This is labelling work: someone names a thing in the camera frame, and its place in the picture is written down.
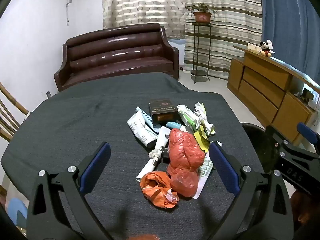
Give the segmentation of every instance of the wooden dresser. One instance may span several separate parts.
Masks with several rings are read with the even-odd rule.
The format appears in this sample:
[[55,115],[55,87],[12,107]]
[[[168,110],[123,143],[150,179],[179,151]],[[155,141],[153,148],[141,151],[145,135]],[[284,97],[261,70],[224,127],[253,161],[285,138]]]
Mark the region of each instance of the wooden dresser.
[[304,73],[276,59],[264,57],[245,47],[244,58],[231,60],[227,88],[266,127],[272,124],[290,142],[298,145],[302,136],[299,122],[311,127],[317,112],[293,94],[307,84],[320,94],[320,86]]

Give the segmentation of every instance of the metal plant stand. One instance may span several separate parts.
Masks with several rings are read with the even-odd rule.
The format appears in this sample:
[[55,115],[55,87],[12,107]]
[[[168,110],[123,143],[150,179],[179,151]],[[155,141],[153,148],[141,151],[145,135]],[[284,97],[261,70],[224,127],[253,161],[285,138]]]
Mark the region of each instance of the metal plant stand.
[[[210,63],[210,48],[211,48],[211,27],[212,24],[211,23],[193,23],[193,34],[194,34],[194,38],[193,38],[193,65],[192,65],[192,70],[191,70],[191,76],[195,76],[195,82],[194,84],[197,82],[197,76],[207,76],[208,80],[209,79],[209,63]],[[198,33],[196,36],[196,26],[198,26]],[[210,27],[210,41],[209,41],[209,58],[208,58],[208,66],[207,66],[207,72],[205,72],[204,70],[199,69],[198,70],[198,56],[199,56],[199,26],[204,26],[204,27]],[[197,38],[197,61],[196,61],[196,69],[195,69],[195,52],[196,52],[196,38]]]

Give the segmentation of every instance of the cardboard packaging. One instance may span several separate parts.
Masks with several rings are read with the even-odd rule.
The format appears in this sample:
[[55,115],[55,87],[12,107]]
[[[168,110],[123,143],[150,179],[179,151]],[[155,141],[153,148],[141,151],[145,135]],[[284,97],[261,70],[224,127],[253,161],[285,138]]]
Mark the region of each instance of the cardboard packaging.
[[177,108],[168,98],[154,100],[149,103],[150,116],[152,123],[167,123],[178,120],[179,113]]

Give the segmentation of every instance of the plant pot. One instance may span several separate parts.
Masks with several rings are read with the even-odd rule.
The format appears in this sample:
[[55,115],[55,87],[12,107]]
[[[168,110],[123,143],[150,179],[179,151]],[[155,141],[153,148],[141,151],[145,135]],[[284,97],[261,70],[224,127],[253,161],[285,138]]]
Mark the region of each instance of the plant pot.
[[194,12],[197,23],[210,23],[210,17],[212,13],[207,12]]

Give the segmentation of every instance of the white rope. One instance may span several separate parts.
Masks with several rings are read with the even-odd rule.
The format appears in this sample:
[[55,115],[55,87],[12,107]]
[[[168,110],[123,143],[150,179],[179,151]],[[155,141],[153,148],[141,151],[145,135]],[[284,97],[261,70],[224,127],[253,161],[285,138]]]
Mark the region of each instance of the white rope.
[[150,159],[158,158],[160,160],[161,154],[162,154],[162,151],[160,149],[154,149],[149,153],[149,158]]

